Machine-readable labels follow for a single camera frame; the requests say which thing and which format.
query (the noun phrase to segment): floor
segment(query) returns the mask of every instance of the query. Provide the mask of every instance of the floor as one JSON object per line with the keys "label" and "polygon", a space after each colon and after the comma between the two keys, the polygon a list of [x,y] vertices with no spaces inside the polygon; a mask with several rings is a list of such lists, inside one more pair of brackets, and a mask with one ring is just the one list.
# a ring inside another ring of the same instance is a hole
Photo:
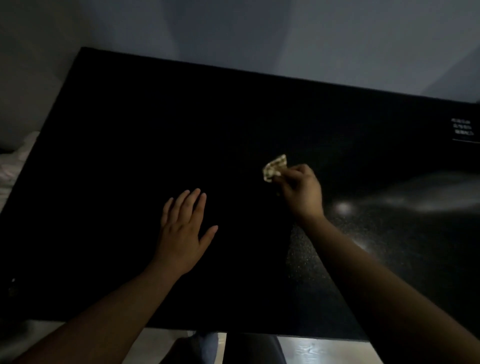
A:
{"label": "floor", "polygon": [[[29,320],[14,337],[0,341],[0,363],[13,358],[62,325],[62,322]],[[124,364],[158,364],[173,342],[189,332],[145,328],[133,344]],[[221,364],[226,333],[219,333],[215,364]],[[381,364],[369,342],[278,337],[288,364]]]}

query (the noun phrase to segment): speckled surface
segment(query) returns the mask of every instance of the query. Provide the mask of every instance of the speckled surface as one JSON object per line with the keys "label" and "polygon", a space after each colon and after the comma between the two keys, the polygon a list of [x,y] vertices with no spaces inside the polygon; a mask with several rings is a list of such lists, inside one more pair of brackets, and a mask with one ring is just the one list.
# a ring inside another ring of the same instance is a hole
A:
{"label": "speckled surface", "polygon": [[480,133],[478,105],[84,49],[0,215],[2,307],[72,317],[145,267],[163,203],[200,187],[219,231],[151,326],[366,339],[262,179],[285,153],[336,226],[480,335],[480,144],[452,140],[454,118]]}

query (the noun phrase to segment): gray wall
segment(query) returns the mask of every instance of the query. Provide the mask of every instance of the gray wall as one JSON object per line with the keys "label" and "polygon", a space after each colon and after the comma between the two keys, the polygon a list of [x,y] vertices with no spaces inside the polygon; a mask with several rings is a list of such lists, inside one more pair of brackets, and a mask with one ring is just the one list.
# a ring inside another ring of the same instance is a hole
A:
{"label": "gray wall", "polygon": [[478,19],[476,0],[2,1],[0,147],[41,127],[82,45],[473,102]]}

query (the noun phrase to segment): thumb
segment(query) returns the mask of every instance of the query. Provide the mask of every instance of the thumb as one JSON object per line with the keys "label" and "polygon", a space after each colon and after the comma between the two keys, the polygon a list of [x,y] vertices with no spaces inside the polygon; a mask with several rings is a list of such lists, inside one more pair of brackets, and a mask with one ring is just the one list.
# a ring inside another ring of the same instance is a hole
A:
{"label": "thumb", "polygon": [[202,250],[202,254],[205,252],[205,250],[207,250],[217,230],[218,230],[218,225],[212,226],[207,230],[207,232],[200,239],[199,244],[200,244],[200,249]]}
{"label": "thumb", "polygon": [[272,179],[272,181],[275,182],[276,184],[280,185],[280,188],[282,189],[284,197],[290,197],[292,195],[292,193],[293,193],[292,186],[289,185],[289,183],[287,182],[287,180],[283,176],[282,177],[275,176]]}

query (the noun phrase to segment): black countertop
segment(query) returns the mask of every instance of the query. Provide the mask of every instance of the black countertop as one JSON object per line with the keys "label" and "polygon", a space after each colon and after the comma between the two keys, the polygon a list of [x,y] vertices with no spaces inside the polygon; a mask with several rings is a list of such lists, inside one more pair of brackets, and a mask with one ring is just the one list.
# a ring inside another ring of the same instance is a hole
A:
{"label": "black countertop", "polygon": [[200,187],[219,231],[151,326],[366,339],[262,180],[285,153],[334,224],[480,336],[479,122],[478,105],[82,49],[0,215],[3,310],[72,317],[145,267],[164,202]]}

